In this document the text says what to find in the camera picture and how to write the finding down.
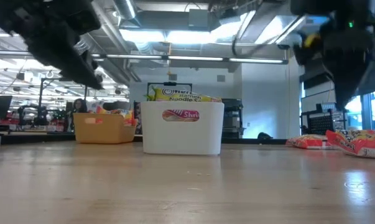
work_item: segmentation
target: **ceiling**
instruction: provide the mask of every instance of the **ceiling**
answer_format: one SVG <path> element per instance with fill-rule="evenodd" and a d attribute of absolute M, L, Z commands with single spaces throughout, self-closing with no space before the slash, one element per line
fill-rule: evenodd
<path fill-rule="evenodd" d="M 166 15 L 180 15 L 181 18 L 188 18 L 189 11 L 201 8 L 203 11 L 208 9 L 211 0 L 197 0 L 195 3 L 186 0 L 135 0 L 137 10 L 137 18 L 140 19 L 141 27 L 131 30 L 159 30 L 164 36 L 169 37 L 172 30 L 168 27 L 178 27 L 180 30 L 185 30 L 186 27 L 180 27 L 187 21 L 169 19 Z M 155 54 L 171 54 L 184 56 L 201 56 L 201 57 L 234 57 L 231 51 L 231 42 L 236 35 L 238 28 L 243 23 L 244 18 L 249 15 L 249 12 L 254 10 L 253 19 L 250 24 L 247 24 L 246 31 L 241 35 L 241 40 L 236 45 L 236 51 L 239 53 L 246 53 L 252 49 L 256 49 L 251 55 L 252 58 L 271 58 L 271 59 L 286 59 L 286 53 L 275 44 L 266 44 L 268 39 L 272 39 L 280 35 L 286 27 L 296 20 L 289 12 L 289 2 L 284 1 L 283 4 L 268 4 L 262 3 L 260 7 L 254 5 L 252 1 L 243 0 L 222 0 L 216 1 L 213 5 L 210 17 L 214 16 L 215 22 L 210 22 L 208 31 L 212 34 L 217 34 L 216 42 L 202 43 L 170 43 L 169 41 L 152 42 L 147 41 L 151 52 Z M 219 17 L 224 12 L 224 9 L 232 6 L 239 6 L 238 17 L 240 21 L 232 24 L 221 26 L 219 24 Z M 126 29 L 128 21 L 120 21 L 118 15 L 115 13 L 115 6 L 113 0 L 94 0 L 93 7 L 99 16 L 102 27 L 99 30 L 91 31 L 84 34 L 82 41 L 76 46 L 79 50 L 89 49 L 93 54 L 143 54 L 142 50 L 137 47 L 133 41 L 126 40 L 120 33 L 119 29 Z M 317 29 L 318 25 L 323 21 L 309 20 L 299 24 L 296 29 Z M 296 37 L 287 37 L 282 44 L 289 44 L 291 41 L 296 41 Z M 19 36 L 9 37 L 0 29 L 0 50 L 25 51 L 26 45 Z M 197 60 L 173 60 L 173 61 L 153 61 L 153 60 L 124 60 L 120 58 L 112 58 L 98 61 L 100 69 L 98 74 L 104 78 L 103 91 L 88 90 L 88 96 L 93 98 L 100 96 L 102 99 L 113 97 L 115 88 L 121 87 L 123 92 L 117 95 L 117 100 L 127 100 L 129 91 L 127 86 L 131 82 L 140 82 L 139 68 L 223 68 L 228 72 L 234 72 L 238 63 L 227 62 L 202 62 Z M 18 80 L 16 75 L 19 72 L 25 73 L 29 79 Z M 18 103 L 23 104 L 25 100 L 36 103 L 36 96 L 39 93 L 40 78 L 59 77 L 56 68 L 45 67 L 38 61 L 30 57 L 18 57 L 15 55 L 0 56 L 0 94 L 12 94 L 17 96 Z M 73 100 L 76 97 L 82 97 L 85 93 L 83 86 L 72 82 L 59 82 L 57 80 L 52 83 L 45 82 L 47 85 L 44 93 L 44 102 L 49 107 L 55 107 L 51 103 L 52 99 L 59 99 L 56 102 L 58 107 L 63 107 L 65 100 Z M 59 93 L 59 88 L 66 88 L 67 93 Z"/>

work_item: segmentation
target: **table surface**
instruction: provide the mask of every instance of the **table surface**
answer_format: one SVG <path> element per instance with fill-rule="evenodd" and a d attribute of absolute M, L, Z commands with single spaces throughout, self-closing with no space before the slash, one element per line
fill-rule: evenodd
<path fill-rule="evenodd" d="M 375 223 L 375 159 L 223 145 L 158 156 L 141 143 L 3 146 L 0 224 Z"/>

